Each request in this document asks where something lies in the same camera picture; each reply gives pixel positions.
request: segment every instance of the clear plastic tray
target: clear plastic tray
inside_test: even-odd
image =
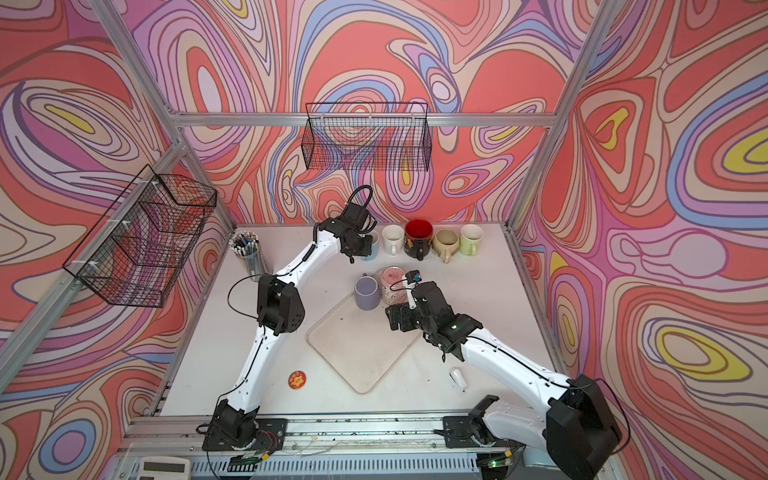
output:
[[[350,294],[306,334],[306,342],[358,395],[371,393],[421,336],[418,329],[390,330],[385,308],[381,302],[366,312]]]

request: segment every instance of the red mug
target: red mug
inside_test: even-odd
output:
[[[429,253],[429,244],[432,242],[434,229],[427,220],[411,220],[406,223],[406,241],[403,249],[406,254],[419,261]]]

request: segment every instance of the white table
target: white table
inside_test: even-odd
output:
[[[460,226],[447,225],[458,232]],[[310,348],[306,333],[338,302],[352,292],[363,273],[397,265],[418,269],[424,281],[434,280],[456,313],[479,320],[498,338],[523,355],[552,368],[544,340],[525,295],[522,282],[498,224],[482,224],[485,238],[476,257],[458,255],[445,265],[434,253],[419,262],[405,254],[392,257],[379,252],[370,262],[336,255],[303,286],[306,317],[289,339],[269,374],[260,413],[400,412],[470,409],[485,395],[525,406],[525,403],[489,374],[453,355],[441,361],[436,347],[419,339],[368,395],[354,393]],[[273,267],[282,268],[311,240],[312,227],[253,227]],[[231,253],[221,271],[194,331],[161,415],[212,415],[217,397],[234,386],[257,332],[256,320],[227,306],[227,292],[246,271]],[[235,308],[255,313],[257,284],[246,280],[232,294]],[[449,370],[458,366],[468,388],[459,392]],[[288,386],[289,375],[301,370],[307,376],[299,390]]]

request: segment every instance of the mug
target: mug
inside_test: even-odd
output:
[[[406,231],[399,225],[387,225],[382,230],[382,248],[388,255],[402,253],[402,244],[406,241]]]
[[[361,310],[373,310],[379,306],[379,283],[372,276],[363,274],[355,282],[355,303]]]
[[[477,255],[480,242],[482,241],[482,228],[470,223],[462,227],[462,238],[459,241],[461,246],[459,251],[462,255],[472,257]]]
[[[367,257],[363,257],[363,262],[369,262],[373,260],[376,258],[376,254],[379,252],[379,233],[374,230],[373,232],[369,233],[369,235],[373,237],[371,239],[371,254]]]
[[[451,261],[458,252],[458,235],[453,230],[439,230],[432,239],[432,249],[442,258],[443,263]]]
[[[411,220],[406,223],[406,241],[403,248],[406,254],[418,261],[424,260],[432,241],[432,224],[427,220]]]
[[[408,301],[408,296],[405,290],[399,290],[404,282],[402,278],[406,275],[406,271],[399,266],[390,266],[382,272],[381,291],[382,300],[387,305],[396,305],[398,303],[405,303]]]

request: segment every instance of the light green mug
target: light green mug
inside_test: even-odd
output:
[[[482,228],[470,223],[462,227],[462,236],[459,240],[458,251],[462,255],[472,257],[477,255],[480,242],[482,241]]]

